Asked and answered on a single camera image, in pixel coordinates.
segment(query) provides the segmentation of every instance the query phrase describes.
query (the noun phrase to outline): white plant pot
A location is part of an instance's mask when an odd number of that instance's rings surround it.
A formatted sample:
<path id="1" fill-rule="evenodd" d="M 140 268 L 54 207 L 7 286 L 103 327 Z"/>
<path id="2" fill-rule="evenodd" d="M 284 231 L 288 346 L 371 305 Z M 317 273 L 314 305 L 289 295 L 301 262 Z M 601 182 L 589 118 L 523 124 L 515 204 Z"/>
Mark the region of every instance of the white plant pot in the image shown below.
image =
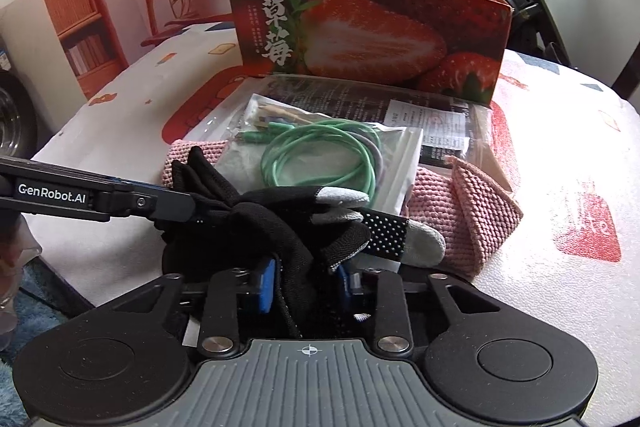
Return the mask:
<path id="1" fill-rule="evenodd" d="M 229 0 L 191 0 L 191 9 L 200 17 L 231 13 Z"/>

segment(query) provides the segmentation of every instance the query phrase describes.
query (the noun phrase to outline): pink towel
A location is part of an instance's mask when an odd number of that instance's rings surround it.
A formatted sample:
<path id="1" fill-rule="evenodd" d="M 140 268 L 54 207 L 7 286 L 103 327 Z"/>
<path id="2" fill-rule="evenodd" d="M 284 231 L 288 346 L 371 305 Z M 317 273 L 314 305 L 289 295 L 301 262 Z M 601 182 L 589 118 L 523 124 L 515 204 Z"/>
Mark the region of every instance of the pink towel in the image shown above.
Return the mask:
<path id="1" fill-rule="evenodd" d="M 215 163 L 226 142 L 176 140 L 169 149 L 162 185 L 172 186 L 171 163 L 185 163 L 194 145 Z M 407 203 L 408 217 L 438 230 L 445 239 L 445 264 L 465 277 L 477 275 L 522 219 L 510 195 L 480 169 L 450 156 L 451 178 L 418 167 Z"/>

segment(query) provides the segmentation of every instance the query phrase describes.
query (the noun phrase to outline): gray ribbed panel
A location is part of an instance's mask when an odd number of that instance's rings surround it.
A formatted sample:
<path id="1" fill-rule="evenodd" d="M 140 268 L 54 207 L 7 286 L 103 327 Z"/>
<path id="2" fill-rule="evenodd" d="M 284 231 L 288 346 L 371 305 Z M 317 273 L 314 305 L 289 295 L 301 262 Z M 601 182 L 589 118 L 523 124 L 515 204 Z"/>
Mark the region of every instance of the gray ribbed panel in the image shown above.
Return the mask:
<path id="1" fill-rule="evenodd" d="M 306 355 L 308 346 L 318 352 Z M 204 363 L 180 398 L 130 427 L 479 425 L 431 396 L 412 365 L 379 359 L 361 341 L 254 341 L 242 357 Z"/>

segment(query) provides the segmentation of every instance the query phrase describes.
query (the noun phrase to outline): red cardboard box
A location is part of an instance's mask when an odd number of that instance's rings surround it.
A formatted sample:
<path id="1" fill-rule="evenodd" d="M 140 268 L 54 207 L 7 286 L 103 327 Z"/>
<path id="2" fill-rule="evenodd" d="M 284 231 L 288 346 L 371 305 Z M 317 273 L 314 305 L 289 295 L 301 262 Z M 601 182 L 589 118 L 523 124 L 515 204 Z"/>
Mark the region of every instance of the red cardboard box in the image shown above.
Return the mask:
<path id="1" fill-rule="evenodd" d="M 393 84 L 488 104 L 509 35 L 504 0 L 231 0 L 248 74 Z"/>

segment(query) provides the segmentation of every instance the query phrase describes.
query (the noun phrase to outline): bookshelf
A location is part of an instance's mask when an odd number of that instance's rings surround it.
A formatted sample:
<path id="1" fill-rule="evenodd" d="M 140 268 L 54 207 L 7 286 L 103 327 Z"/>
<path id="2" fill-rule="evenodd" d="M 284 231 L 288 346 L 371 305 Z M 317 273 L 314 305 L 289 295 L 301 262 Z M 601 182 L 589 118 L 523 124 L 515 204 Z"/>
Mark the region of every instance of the bookshelf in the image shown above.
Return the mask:
<path id="1" fill-rule="evenodd" d="M 44 0 L 66 59 L 91 98 L 127 68 L 104 0 Z"/>

